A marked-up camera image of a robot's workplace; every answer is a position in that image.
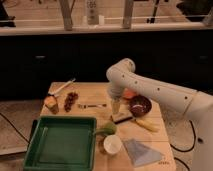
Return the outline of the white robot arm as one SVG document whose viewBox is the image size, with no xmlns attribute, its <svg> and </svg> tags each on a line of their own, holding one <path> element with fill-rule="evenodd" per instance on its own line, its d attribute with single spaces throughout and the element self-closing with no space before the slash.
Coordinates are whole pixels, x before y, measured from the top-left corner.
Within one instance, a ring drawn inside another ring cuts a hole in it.
<svg viewBox="0 0 213 171">
<path fill-rule="evenodd" d="M 107 69 L 109 96 L 117 100 L 128 88 L 183 114 L 197 127 L 191 171 L 213 171 L 213 95 L 139 76 L 135 69 L 129 58 Z"/>
</svg>

